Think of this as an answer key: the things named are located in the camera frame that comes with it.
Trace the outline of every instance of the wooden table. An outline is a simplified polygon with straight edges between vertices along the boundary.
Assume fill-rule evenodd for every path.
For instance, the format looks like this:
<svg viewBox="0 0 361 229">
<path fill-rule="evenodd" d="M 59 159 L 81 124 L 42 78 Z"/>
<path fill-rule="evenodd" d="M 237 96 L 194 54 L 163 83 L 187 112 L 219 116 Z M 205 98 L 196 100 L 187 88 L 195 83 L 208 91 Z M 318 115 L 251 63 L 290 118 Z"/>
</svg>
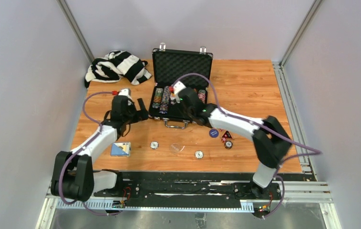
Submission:
<svg viewBox="0 0 361 229">
<path fill-rule="evenodd" d="M 153 74 L 152 61 L 147 69 Z M 270 61 L 214 60 L 211 80 L 216 87 L 219 102 L 229 111 L 250 117 L 266 118 L 275 116 L 286 129 L 291 131 L 281 100 L 280 91 L 273 66 Z M 133 86 L 127 79 L 118 83 L 91 82 L 88 95 L 99 91 L 113 91 L 130 88 L 134 100 L 142 98 L 149 107 L 154 88 L 154 78 Z M 86 105 L 88 114 L 102 120 L 106 111 L 111 109 L 112 96 L 102 94 L 90 99 Z M 208 102 L 215 103 L 211 89 L 208 90 Z M 169 122 L 174 125 L 182 123 Z M 72 148 L 86 140 L 97 128 L 97 124 L 81 115 L 76 129 Z M 93 165 L 94 169 L 115 169 L 127 171 L 207 171 L 207 172 L 255 172 L 258 159 L 253 144 L 247 139 L 231 133 L 234 137 L 232 149 L 225 149 L 221 136 L 211 138 L 209 128 L 189 124 L 182 129 L 167 128 L 163 121 L 146 120 L 131 126 L 131 132 L 118 142 L 131 142 L 130 157 L 110 156 L 111 146 L 101 154 Z M 151 149 L 152 141 L 159 147 Z M 172 144 L 184 146 L 183 150 L 173 153 Z M 204 153 L 202 159 L 196 159 L 195 152 Z M 289 155 L 296 154 L 295 147 Z M 282 172 L 301 172 L 297 159 L 287 162 Z"/>
</svg>

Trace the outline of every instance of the grey wall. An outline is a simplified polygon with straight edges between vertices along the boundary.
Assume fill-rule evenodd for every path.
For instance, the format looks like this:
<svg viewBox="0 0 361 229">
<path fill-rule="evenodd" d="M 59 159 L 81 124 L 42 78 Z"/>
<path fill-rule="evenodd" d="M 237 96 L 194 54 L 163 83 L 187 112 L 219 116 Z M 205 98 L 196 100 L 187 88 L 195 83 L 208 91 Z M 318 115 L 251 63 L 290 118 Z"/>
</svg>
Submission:
<svg viewBox="0 0 361 229">
<path fill-rule="evenodd" d="M 361 228 L 361 1 L 324 1 L 285 70 L 343 228 Z"/>
<path fill-rule="evenodd" d="M 168 49 L 279 61 L 313 0 L 67 0 L 95 57 Z"/>
<path fill-rule="evenodd" d="M 0 228 L 35 227 L 87 66 L 56 1 L 0 1 Z"/>
</svg>

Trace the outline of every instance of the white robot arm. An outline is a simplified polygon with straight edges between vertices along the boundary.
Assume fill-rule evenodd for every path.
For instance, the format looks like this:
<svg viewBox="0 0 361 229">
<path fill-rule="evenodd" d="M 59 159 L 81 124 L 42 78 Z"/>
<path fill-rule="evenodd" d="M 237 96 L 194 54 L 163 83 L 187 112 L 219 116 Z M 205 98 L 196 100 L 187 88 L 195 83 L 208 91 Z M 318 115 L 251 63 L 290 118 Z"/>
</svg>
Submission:
<svg viewBox="0 0 361 229">
<path fill-rule="evenodd" d="M 221 108 L 215 104 L 204 104 L 197 96 L 197 93 L 191 88 L 187 88 L 181 81 L 177 82 L 172 89 L 176 101 L 182 104 L 185 113 L 199 125 L 205 125 L 210 128 L 225 129 L 238 135 L 241 135 L 252 141 L 255 145 L 256 154 L 260 161 L 259 167 L 253 176 L 252 192 L 261 192 L 272 181 L 274 173 L 277 171 L 281 159 L 287 154 L 291 143 L 269 134 L 259 126 L 251 124 L 239 118 L 265 125 L 279 134 L 289 138 L 280 122 L 275 117 L 269 116 L 267 119 L 252 118 L 236 114 Z"/>
<path fill-rule="evenodd" d="M 128 124 L 148 119 L 148 111 L 142 99 L 138 99 L 141 110 L 137 111 L 131 98 L 130 89 L 122 89 L 112 101 L 110 118 L 105 117 L 88 139 L 70 152 L 57 154 L 52 175 L 51 193 L 59 195 L 60 173 L 67 159 L 80 151 L 63 171 L 62 192 L 66 198 L 87 201 L 94 192 L 112 189 L 117 182 L 122 182 L 118 171 L 102 170 L 93 172 L 93 163 L 112 143 L 116 142 L 126 131 Z"/>
</svg>

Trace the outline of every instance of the poker chip set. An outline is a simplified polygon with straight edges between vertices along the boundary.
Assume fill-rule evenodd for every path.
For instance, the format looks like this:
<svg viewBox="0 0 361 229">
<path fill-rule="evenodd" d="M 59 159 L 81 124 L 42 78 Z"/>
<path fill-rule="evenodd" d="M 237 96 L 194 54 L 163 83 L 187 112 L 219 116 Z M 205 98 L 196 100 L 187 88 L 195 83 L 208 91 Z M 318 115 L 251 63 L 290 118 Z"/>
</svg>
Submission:
<svg viewBox="0 0 361 229">
<path fill-rule="evenodd" d="M 150 118 L 165 122 L 183 122 L 186 126 L 187 123 L 192 122 L 192 119 L 183 111 L 182 105 L 176 102 L 175 95 L 169 91 L 169 86 L 187 73 L 198 73 L 209 79 L 213 54 L 206 52 L 205 47 L 202 47 L 200 52 L 170 50 L 162 43 L 159 49 L 153 49 L 152 59 L 155 87 L 149 107 Z M 182 79 L 182 83 L 186 87 L 193 88 L 198 98 L 203 103 L 207 103 L 207 81 L 198 76 L 188 76 Z"/>
<path fill-rule="evenodd" d="M 198 91 L 198 98 L 206 103 L 206 90 Z M 160 114 L 167 114 L 170 105 L 175 105 L 175 95 L 169 91 L 169 86 L 163 88 L 155 88 L 154 99 L 152 102 L 153 109 L 159 109 Z"/>
</svg>

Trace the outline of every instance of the striped towel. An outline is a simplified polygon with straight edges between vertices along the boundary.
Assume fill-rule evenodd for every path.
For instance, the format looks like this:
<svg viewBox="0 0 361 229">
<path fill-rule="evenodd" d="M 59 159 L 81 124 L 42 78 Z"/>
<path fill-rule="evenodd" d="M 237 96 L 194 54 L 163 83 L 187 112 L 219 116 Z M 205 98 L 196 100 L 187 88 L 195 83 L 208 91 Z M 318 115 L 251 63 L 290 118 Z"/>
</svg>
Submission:
<svg viewBox="0 0 361 229">
<path fill-rule="evenodd" d="M 111 51 L 92 62 L 85 76 L 85 86 L 89 87 L 90 81 L 116 83 L 124 77 L 131 84 L 139 85 L 151 78 L 151 74 L 145 69 L 147 64 L 147 61 L 141 61 L 127 51 Z"/>
</svg>

